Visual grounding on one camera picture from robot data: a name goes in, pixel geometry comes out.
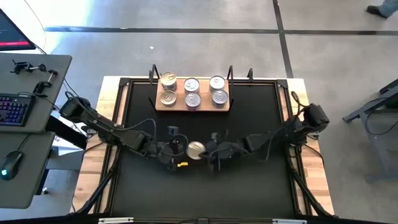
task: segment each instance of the rgb keyboard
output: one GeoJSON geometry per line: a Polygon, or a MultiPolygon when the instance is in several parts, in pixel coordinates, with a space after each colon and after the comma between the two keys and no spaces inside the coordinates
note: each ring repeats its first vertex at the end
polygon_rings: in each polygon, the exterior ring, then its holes
{"type": "Polygon", "coordinates": [[[34,96],[0,93],[0,126],[25,126],[34,96]]]}

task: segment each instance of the yellow tag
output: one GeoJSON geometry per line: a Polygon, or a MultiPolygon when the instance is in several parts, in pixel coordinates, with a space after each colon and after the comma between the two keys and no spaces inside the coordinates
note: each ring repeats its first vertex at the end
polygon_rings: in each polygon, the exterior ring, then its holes
{"type": "Polygon", "coordinates": [[[181,162],[179,164],[177,164],[177,167],[181,167],[181,166],[187,166],[188,162],[181,162]]]}

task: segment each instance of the monitor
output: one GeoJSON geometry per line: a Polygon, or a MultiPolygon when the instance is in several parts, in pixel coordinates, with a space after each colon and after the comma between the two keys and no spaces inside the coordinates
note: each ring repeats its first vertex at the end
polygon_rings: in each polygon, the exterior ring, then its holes
{"type": "Polygon", "coordinates": [[[34,49],[36,47],[33,42],[0,9],[0,51],[34,49]]]}

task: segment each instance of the person's foot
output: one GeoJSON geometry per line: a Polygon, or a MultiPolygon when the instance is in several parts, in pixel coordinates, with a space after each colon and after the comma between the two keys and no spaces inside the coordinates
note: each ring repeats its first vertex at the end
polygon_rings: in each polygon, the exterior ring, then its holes
{"type": "Polygon", "coordinates": [[[368,6],[368,8],[366,8],[366,12],[376,15],[376,16],[380,16],[381,18],[385,18],[387,19],[387,16],[383,16],[379,10],[379,8],[377,6],[368,6]]]}

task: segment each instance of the concrete floor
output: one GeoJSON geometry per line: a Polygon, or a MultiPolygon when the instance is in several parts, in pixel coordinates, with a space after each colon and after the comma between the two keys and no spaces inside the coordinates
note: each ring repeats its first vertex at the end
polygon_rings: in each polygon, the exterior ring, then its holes
{"type": "MultiPolygon", "coordinates": [[[[28,2],[44,26],[277,29],[272,0],[28,2]]],[[[380,3],[279,0],[284,29],[398,30],[398,15],[384,20],[364,12],[368,4],[380,3]]],[[[17,3],[3,4],[21,29],[43,46],[44,35],[31,12],[23,9],[31,23],[27,26],[16,16],[17,3]]],[[[286,77],[278,34],[47,32],[46,37],[48,53],[73,56],[67,79],[94,105],[103,76],[147,75],[153,63],[186,76],[226,75],[234,65],[236,76],[245,76],[252,67],[255,77],[286,77]]],[[[378,171],[377,160],[362,124],[345,124],[341,118],[397,78],[398,36],[286,35],[286,41],[294,77],[305,79],[310,101],[321,104],[331,120],[321,134],[320,148],[335,213],[396,223],[398,182],[365,183],[366,174],[378,171]]],[[[61,95],[57,104],[64,101],[61,95]]],[[[50,176],[52,194],[35,197],[28,210],[0,210],[0,219],[67,213],[77,174],[53,171],[50,176]]]]}

